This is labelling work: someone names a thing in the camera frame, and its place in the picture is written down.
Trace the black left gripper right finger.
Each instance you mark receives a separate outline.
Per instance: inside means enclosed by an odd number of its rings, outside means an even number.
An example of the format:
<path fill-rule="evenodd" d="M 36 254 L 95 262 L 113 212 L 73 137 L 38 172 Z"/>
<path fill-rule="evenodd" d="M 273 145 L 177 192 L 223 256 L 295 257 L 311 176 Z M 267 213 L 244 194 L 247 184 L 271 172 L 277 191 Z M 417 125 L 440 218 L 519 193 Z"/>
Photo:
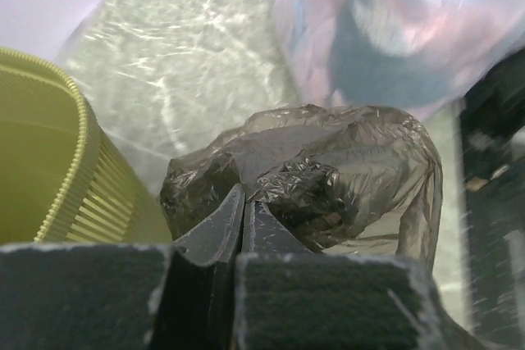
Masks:
<path fill-rule="evenodd" d="M 241 349 L 473 349 L 430 272 L 401 256 L 313 254 L 260 203 L 235 269 Z"/>

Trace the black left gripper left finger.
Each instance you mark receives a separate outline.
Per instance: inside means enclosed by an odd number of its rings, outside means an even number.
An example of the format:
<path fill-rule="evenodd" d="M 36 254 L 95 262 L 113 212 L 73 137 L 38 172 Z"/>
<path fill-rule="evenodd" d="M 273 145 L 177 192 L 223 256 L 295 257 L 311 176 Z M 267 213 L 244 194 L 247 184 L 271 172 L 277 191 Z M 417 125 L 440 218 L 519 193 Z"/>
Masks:
<path fill-rule="evenodd" d="M 1 249 L 4 349 L 227 349 L 245 195 L 169 244 Z"/>

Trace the grey translucent trash bag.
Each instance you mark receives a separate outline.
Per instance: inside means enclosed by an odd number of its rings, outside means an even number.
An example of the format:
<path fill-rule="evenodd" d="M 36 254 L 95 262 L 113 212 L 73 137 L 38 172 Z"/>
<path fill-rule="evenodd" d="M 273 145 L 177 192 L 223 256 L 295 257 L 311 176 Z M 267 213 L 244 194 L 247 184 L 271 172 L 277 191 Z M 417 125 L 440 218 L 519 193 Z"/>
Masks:
<path fill-rule="evenodd" d="M 404 111 L 307 105 L 252 115 L 169 162 L 159 200 L 172 235 L 194 228 L 236 184 L 315 252 L 344 246 L 434 265 L 441 157 Z"/>

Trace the translucent bag with clothes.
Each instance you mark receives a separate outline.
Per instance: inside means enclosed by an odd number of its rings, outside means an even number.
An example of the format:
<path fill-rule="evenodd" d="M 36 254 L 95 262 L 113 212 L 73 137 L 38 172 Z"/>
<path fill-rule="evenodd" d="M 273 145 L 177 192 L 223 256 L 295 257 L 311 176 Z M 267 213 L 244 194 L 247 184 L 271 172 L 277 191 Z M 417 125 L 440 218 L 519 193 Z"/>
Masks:
<path fill-rule="evenodd" d="M 275 0 L 304 103 L 424 119 L 524 45 L 524 0 Z"/>

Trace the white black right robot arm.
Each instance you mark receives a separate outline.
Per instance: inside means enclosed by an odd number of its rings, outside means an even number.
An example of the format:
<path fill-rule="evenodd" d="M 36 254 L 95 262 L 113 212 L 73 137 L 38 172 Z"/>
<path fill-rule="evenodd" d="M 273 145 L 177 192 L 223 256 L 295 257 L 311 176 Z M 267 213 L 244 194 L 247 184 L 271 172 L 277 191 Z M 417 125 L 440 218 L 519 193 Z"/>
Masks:
<path fill-rule="evenodd" d="M 524 347 L 524 52 L 494 66 L 459 116 L 474 332 Z"/>

